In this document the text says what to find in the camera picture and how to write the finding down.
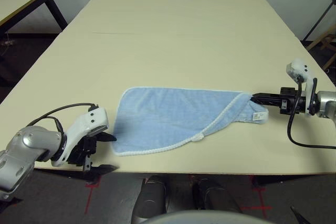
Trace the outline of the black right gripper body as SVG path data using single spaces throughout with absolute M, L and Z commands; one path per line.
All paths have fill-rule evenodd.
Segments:
M 295 88 L 281 87 L 280 89 L 280 114 L 290 115 L 291 110 L 295 106 L 297 90 Z M 295 108 L 295 113 L 305 113 L 306 106 L 306 94 L 304 91 L 301 92 L 301 96 L 298 100 L 298 105 Z

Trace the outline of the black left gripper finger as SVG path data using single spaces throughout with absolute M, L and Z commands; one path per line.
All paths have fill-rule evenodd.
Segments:
M 116 169 L 118 169 L 117 166 L 103 164 L 99 166 L 91 166 L 90 172 L 93 174 L 97 174 L 97 175 L 104 175 L 104 174 L 111 173 L 115 171 Z
M 115 142 L 117 139 L 106 132 L 101 132 L 96 135 L 97 141 L 99 142 Z

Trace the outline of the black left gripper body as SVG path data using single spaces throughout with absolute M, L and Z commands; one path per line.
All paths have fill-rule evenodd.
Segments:
M 91 155 L 96 153 L 97 137 L 84 136 L 72 149 L 67 163 L 82 167 L 84 172 L 91 170 Z

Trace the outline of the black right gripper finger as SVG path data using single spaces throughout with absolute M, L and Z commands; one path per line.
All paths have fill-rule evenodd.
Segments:
M 280 106 L 280 102 L 278 100 L 269 100 L 269 99 L 251 99 L 256 104 L 264 105 L 264 106 Z
M 279 94 L 272 94 L 272 93 L 255 93 L 253 94 L 252 100 L 279 100 Z

